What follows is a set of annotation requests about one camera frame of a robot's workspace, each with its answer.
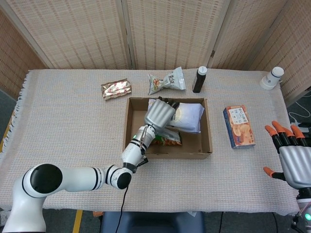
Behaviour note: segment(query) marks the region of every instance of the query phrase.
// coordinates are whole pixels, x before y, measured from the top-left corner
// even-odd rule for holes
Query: white cup
[[[262,88],[266,90],[273,89],[280,78],[283,76],[284,70],[281,67],[274,67],[266,76],[260,81]]]

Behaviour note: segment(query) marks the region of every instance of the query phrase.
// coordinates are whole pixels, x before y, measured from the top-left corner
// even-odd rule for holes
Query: black bottle
[[[196,76],[192,85],[192,91],[194,93],[200,93],[206,77],[206,73],[207,73],[206,67],[199,67],[198,70],[196,71]]]

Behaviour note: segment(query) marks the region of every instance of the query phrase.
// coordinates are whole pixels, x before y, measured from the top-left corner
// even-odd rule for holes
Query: white snack bag
[[[159,79],[157,76],[149,75],[149,95],[158,92],[163,88],[172,88],[177,90],[186,90],[186,84],[181,67],[176,68],[171,73],[167,74],[164,79]]]
[[[148,109],[154,102],[154,99],[149,99]],[[200,120],[203,111],[204,107],[200,103],[180,103],[168,125],[180,131],[200,133]]]

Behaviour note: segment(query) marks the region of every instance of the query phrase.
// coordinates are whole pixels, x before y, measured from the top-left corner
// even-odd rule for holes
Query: tablecloth fringe
[[[26,99],[27,88],[29,85],[28,75],[29,75],[29,73],[26,75],[26,78],[25,78],[24,83],[23,83],[23,87],[19,92],[19,97],[17,99],[16,105],[14,108],[14,115],[12,116],[12,123],[9,126],[10,130],[6,134],[6,137],[3,139],[2,152],[0,152],[0,164],[1,164],[2,159],[4,158],[4,154],[5,154],[8,146],[11,142],[13,130],[14,130],[14,128],[16,128],[16,125],[17,125],[18,120],[19,120],[19,116],[21,114],[21,110],[22,110],[23,105],[24,105],[24,100]]]

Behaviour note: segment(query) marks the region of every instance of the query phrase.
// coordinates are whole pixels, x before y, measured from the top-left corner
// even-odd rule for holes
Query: gold wrapper
[[[105,100],[124,96],[132,92],[132,86],[127,79],[102,84],[102,95]]]

